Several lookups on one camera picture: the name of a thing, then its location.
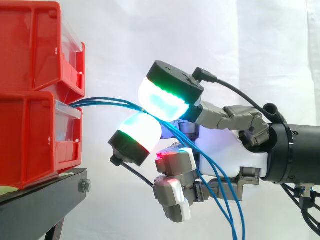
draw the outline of cable connector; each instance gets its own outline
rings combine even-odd
[[[196,79],[199,83],[201,83],[201,81],[215,83],[216,80],[218,79],[217,76],[211,74],[210,72],[208,72],[200,67],[197,67],[194,70],[192,77],[194,79]]]
[[[120,159],[120,158],[117,158],[116,155],[113,155],[113,156],[110,158],[110,162],[112,162],[114,165],[116,165],[117,167],[119,167],[119,166],[123,163],[123,160]]]

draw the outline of led light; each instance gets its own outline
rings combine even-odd
[[[139,101],[148,113],[166,122],[179,119],[189,108],[184,100],[157,87],[148,78],[140,86]]]
[[[121,124],[119,130],[136,140],[149,153],[161,138],[161,125],[146,113],[137,113]]]

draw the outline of black cable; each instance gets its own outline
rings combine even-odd
[[[285,184],[285,183],[282,183],[282,184],[281,184],[281,187],[283,187],[283,188],[285,188],[285,189],[288,189],[289,191],[291,191],[291,192],[293,192],[293,193],[300,194],[300,191],[299,191],[299,190],[293,189],[292,187],[288,186],[288,185]]]
[[[289,192],[288,189],[286,189],[284,186],[281,185],[281,187],[283,188],[283,190],[286,192],[286,194],[289,196],[289,198],[291,198],[291,200],[295,203],[295,205],[297,205],[298,208],[300,208],[299,202],[297,199],[295,199],[295,197]]]
[[[317,204],[313,204],[313,207],[315,208],[315,209],[317,209],[318,211],[320,211],[320,206],[318,206]]]
[[[301,213],[302,213],[303,219],[306,222],[306,224],[312,229],[312,231],[314,231],[318,236],[320,236],[320,229],[318,229],[317,226],[315,226],[311,222],[310,218],[308,217],[308,210],[307,209],[303,209],[301,211]]]
[[[282,184],[281,184],[281,187],[283,188],[283,190],[285,191],[285,193],[289,196],[289,198],[295,203],[295,205],[296,205],[299,209],[301,209],[298,200],[295,199],[295,197],[290,193],[290,191],[289,191],[288,189],[286,189]],[[303,216],[303,219],[304,219],[304,221],[305,221],[306,223],[307,223],[307,221],[306,221],[305,217],[308,218],[309,221],[314,222],[314,224],[315,224],[316,226],[320,226],[320,223],[319,223],[313,216],[311,216],[310,213],[308,213],[308,211],[306,211],[305,217],[304,217],[304,214],[302,214],[302,216]]]
[[[255,101],[253,101],[250,97],[248,97],[244,92],[239,90],[238,88],[232,86],[231,84],[222,81],[218,78],[216,78],[213,83],[220,84],[231,91],[238,94],[240,97],[245,99],[248,103],[250,103],[254,108],[256,108],[258,111],[260,111],[267,119],[269,119],[272,123],[286,123],[286,119],[284,116],[278,111],[278,108],[273,103],[267,103],[266,105],[260,107]]]
[[[130,167],[129,165],[125,164],[124,162],[121,163],[121,166],[123,166],[125,169],[129,170],[130,172],[132,172],[134,175],[136,175],[138,178],[140,178],[141,180],[143,180],[146,184],[148,184],[150,187],[153,187],[154,184],[152,182],[150,182],[148,179],[146,179],[141,173],[137,172],[136,170],[134,170],[132,167]]]
[[[248,97],[244,92],[240,91],[236,87],[232,86],[231,84],[218,79],[215,75],[211,74],[210,72],[203,70],[197,67],[192,74],[192,76],[198,80],[199,82],[205,81],[209,83],[217,83],[220,84],[231,91],[235,92],[242,98],[244,98],[248,103],[250,103],[253,107],[255,107],[258,111],[260,111],[270,122],[275,124],[282,124],[286,123],[286,119],[284,116],[278,111],[278,108],[273,103],[267,103],[266,105],[260,107],[255,101],[253,101],[250,97]]]

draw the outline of black sensor cap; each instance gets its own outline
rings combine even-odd
[[[140,143],[120,130],[115,132],[108,143],[113,147],[113,149],[117,150],[121,155],[130,159],[139,167],[150,154],[150,152],[148,152],[148,150],[146,150]],[[114,157],[110,160],[115,165],[121,164],[121,162],[118,163],[118,161],[115,161]]]
[[[157,87],[184,100],[190,106],[195,105],[204,91],[194,77],[159,60],[154,62],[146,77]]]

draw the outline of metal bracket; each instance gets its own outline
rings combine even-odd
[[[241,167],[239,175],[231,180],[232,187],[234,188],[239,201],[242,201],[243,199],[243,191],[245,184],[259,185],[259,174],[259,168]],[[223,178],[221,179],[221,181],[226,197],[228,198],[228,200],[234,201],[235,198],[232,195],[227,181]],[[223,199],[222,192],[219,188],[218,180],[216,178],[212,179],[208,184],[212,191],[217,195],[217,197],[219,199]],[[203,183],[195,182],[194,188],[196,190],[196,202],[204,202],[205,200],[208,200],[209,197],[212,197],[209,190]]]

